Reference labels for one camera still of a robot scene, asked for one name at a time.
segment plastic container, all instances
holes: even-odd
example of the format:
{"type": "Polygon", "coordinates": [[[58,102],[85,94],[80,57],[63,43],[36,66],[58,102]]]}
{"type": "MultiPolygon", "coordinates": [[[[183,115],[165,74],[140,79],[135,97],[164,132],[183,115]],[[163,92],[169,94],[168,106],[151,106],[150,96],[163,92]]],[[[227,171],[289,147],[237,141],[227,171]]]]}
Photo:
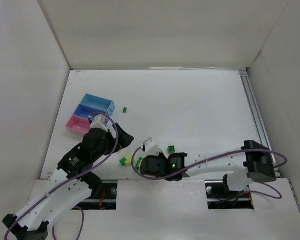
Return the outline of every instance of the plastic container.
{"type": "Polygon", "coordinates": [[[66,128],[73,134],[85,135],[90,130],[88,120],[90,114],[102,112],[111,117],[115,109],[114,101],[86,94],[66,124],[66,128]]]}
{"type": "Polygon", "coordinates": [[[90,130],[88,119],[73,115],[65,126],[71,133],[84,136],[90,130]]]}
{"type": "Polygon", "coordinates": [[[98,111],[100,111],[100,110],[79,104],[79,106],[74,111],[73,115],[83,118],[83,119],[88,119],[90,114],[98,112],[98,111]]]}
{"type": "Polygon", "coordinates": [[[90,94],[86,94],[80,104],[93,108],[97,111],[107,113],[109,117],[112,116],[116,109],[114,101],[107,100],[98,96],[93,96],[90,94]]]}

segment white floor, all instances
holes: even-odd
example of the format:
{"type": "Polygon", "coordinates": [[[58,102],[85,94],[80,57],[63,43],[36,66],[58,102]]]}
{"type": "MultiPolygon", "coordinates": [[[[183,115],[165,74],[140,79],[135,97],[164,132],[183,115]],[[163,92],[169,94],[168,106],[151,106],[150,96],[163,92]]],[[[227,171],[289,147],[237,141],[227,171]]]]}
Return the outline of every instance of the white floor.
{"type": "MultiPolygon", "coordinates": [[[[47,179],[62,157],[82,141],[66,124],[84,95],[113,100],[113,119],[135,141],[95,170],[104,180],[140,179],[119,160],[152,137],[166,153],[203,154],[232,150],[245,140],[260,141],[238,71],[230,70],[90,70],[71,71],[44,162],[47,179]]],[[[237,163],[245,155],[235,156],[237,163]]],[[[222,179],[225,173],[198,179],[222,179]]]]}

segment white wall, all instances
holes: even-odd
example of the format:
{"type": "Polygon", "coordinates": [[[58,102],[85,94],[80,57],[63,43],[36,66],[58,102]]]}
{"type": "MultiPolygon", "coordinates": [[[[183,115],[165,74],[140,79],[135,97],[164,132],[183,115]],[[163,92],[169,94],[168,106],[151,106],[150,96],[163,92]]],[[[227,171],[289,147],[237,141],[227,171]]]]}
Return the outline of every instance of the white wall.
{"type": "Polygon", "coordinates": [[[289,158],[281,172],[300,208],[300,0],[290,0],[249,70],[274,150],[289,158]]]}
{"type": "Polygon", "coordinates": [[[69,72],[37,1],[0,0],[0,239],[39,177],[69,72]]]}
{"type": "Polygon", "coordinates": [[[75,69],[249,67],[288,0],[39,0],[75,69]]]}

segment pink box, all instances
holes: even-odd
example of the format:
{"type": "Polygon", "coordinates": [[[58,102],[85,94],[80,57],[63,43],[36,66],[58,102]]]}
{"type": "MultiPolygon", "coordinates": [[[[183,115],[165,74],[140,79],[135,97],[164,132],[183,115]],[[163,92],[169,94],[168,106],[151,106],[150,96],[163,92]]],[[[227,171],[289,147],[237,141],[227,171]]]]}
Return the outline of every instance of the pink box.
{"type": "Polygon", "coordinates": [[[88,119],[73,115],[65,127],[73,134],[84,136],[90,130],[90,123],[88,119]]]}

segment white table surface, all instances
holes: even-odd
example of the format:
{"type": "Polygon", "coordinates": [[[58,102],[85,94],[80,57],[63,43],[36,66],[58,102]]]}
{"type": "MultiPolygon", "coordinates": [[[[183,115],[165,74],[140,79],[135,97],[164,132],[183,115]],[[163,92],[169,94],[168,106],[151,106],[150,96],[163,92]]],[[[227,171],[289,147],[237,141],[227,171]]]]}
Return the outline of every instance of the white table surface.
{"type": "MultiPolygon", "coordinates": [[[[31,198],[47,180],[37,180],[31,198]]],[[[254,210],[209,210],[204,180],[120,180],[116,210],[85,210],[80,240],[300,240],[300,213],[287,179],[270,183],[282,199],[252,194],[254,210]]],[[[258,183],[251,190],[275,195],[258,183]]],[[[81,212],[56,224],[59,240],[75,240],[81,212]]],[[[47,240],[52,240],[49,233],[47,240]]]]}
{"type": "MultiPolygon", "coordinates": [[[[132,145],[114,154],[94,172],[104,180],[140,179],[119,160],[146,139],[153,138],[166,153],[215,153],[259,142],[238,71],[232,70],[86,70],[71,71],[41,173],[47,179],[58,162],[82,136],[66,124],[85,94],[113,100],[115,122],[134,136],[132,145]]],[[[244,162],[245,155],[233,159],[244,162]]],[[[207,173],[198,179],[222,179],[207,173]]]]}

